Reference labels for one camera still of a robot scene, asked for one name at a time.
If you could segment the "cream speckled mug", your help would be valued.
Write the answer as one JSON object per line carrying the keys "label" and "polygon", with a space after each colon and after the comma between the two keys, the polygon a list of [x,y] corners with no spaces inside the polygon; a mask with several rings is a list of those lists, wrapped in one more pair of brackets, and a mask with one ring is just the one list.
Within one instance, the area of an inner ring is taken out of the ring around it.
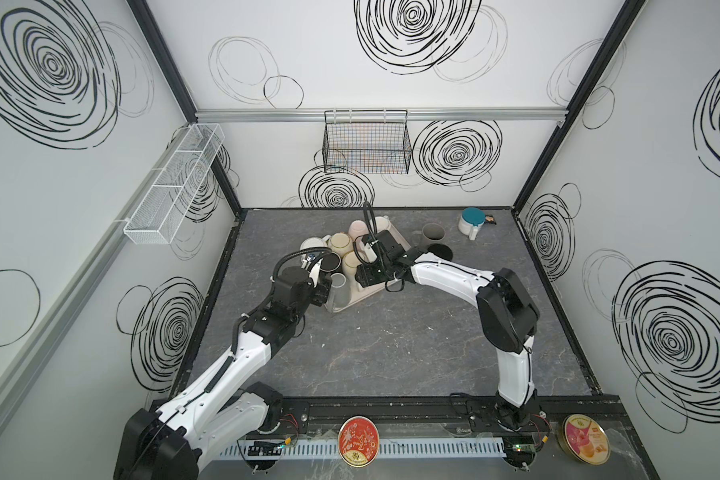
{"label": "cream speckled mug", "polygon": [[353,251],[346,253],[342,257],[342,272],[350,281],[356,281],[359,266],[360,260]]}

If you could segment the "dark grey mug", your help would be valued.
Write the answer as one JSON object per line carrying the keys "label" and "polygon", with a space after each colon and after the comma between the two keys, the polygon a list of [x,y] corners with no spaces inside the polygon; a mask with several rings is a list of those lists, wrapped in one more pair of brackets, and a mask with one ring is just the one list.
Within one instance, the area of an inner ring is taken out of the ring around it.
{"label": "dark grey mug", "polygon": [[445,236],[445,229],[437,223],[427,223],[419,230],[413,232],[416,240],[416,246],[421,250],[426,250],[430,245],[441,243]]}

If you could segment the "black and white mug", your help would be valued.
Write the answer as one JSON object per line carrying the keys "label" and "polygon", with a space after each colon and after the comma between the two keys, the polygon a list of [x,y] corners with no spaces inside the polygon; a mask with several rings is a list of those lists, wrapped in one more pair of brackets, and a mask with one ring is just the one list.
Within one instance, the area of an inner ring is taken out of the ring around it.
{"label": "black and white mug", "polygon": [[453,250],[445,244],[433,243],[427,247],[427,251],[446,261],[452,261],[454,258]]}

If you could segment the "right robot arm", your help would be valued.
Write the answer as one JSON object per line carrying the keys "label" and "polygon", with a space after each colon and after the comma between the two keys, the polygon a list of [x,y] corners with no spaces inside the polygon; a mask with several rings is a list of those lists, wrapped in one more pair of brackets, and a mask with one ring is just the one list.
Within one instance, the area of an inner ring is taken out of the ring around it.
{"label": "right robot arm", "polygon": [[361,261],[355,278],[362,287],[413,283],[475,307],[483,335],[496,350],[496,421],[508,431],[530,423],[539,407],[532,353],[540,314],[514,271],[479,270],[415,247],[405,249],[388,230],[360,236],[353,249]]}

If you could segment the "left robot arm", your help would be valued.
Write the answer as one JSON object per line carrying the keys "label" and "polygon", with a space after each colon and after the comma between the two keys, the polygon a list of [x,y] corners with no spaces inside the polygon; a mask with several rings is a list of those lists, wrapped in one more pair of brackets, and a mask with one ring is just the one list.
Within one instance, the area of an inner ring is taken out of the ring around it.
{"label": "left robot arm", "polygon": [[244,384],[295,336],[310,306],[326,303],[331,287],[317,266],[275,271],[265,299],[236,321],[230,347],[171,400],[127,421],[114,478],[196,479],[241,437],[275,429],[281,394]]}

